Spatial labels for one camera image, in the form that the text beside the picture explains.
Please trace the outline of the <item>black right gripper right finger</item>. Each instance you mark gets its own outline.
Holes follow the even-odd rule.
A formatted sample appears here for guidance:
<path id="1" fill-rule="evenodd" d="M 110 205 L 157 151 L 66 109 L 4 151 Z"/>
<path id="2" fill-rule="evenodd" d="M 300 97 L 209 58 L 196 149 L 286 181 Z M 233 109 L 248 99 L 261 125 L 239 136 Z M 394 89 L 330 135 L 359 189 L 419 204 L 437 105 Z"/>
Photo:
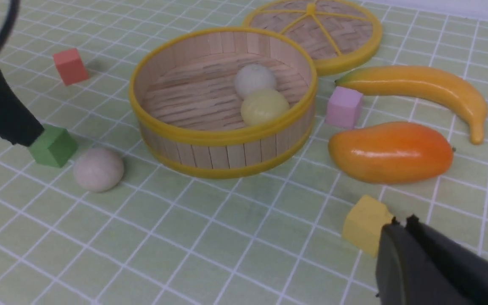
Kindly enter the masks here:
<path id="1" fill-rule="evenodd" d="M 382 305 L 488 305 L 488 261 L 417 216 L 382 227 L 375 277 Z"/>

